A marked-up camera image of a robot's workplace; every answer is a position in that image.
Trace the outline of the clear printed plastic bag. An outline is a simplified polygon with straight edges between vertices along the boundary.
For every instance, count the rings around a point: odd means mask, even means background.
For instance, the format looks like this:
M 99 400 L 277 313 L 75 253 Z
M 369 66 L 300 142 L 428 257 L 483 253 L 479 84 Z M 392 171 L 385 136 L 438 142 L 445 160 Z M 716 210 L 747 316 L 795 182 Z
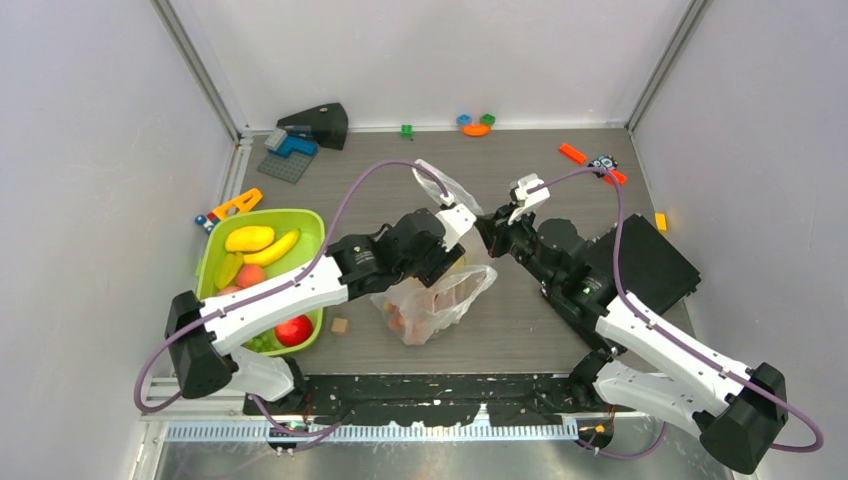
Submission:
M 370 297 L 385 323 L 383 305 L 386 302 L 399 306 L 404 314 L 420 312 L 451 326 L 460 322 L 472 304 L 494 285 L 498 273 L 491 266 L 492 260 L 475 228 L 459 243 L 466 253 L 433 286 L 425 287 L 417 279 L 408 278 Z

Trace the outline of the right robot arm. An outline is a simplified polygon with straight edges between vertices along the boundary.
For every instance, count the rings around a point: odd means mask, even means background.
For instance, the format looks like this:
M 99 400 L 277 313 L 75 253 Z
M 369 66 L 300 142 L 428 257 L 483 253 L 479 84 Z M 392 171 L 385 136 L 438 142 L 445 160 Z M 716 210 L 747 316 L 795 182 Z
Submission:
M 643 216 L 592 240 L 561 218 L 514 219 L 506 205 L 476 227 L 494 258 L 512 257 L 589 346 L 571 397 L 647 413 L 695 437 L 725 467 L 751 474 L 785 426 L 783 374 L 701 344 L 665 313 L 693 293 L 699 271 Z

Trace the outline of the red fake lychee bunch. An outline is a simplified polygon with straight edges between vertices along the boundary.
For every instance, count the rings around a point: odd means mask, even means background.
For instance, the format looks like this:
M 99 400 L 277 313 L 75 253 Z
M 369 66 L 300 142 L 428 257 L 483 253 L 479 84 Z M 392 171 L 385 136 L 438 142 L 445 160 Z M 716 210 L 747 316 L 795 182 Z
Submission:
M 438 338 L 443 331 L 451 327 L 450 323 L 422 315 L 420 312 L 404 314 L 399 306 L 391 302 L 383 305 L 383 313 L 389 330 L 405 345 L 424 345 L 431 339 Z

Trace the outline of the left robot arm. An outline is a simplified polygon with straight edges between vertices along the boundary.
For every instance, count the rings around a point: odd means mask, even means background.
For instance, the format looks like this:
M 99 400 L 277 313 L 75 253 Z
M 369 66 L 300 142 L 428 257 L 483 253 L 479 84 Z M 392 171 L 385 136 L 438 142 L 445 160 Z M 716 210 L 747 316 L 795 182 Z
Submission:
M 465 206 L 420 209 L 369 235 L 346 235 L 312 261 L 235 293 L 172 299 L 166 325 L 168 353 L 180 395 L 209 396 L 224 388 L 298 412 L 307 389 L 293 361 L 268 357 L 245 343 L 286 320 L 324 307 L 382 293 L 408 278 L 431 286 L 464 254 L 461 238 L 476 217 Z

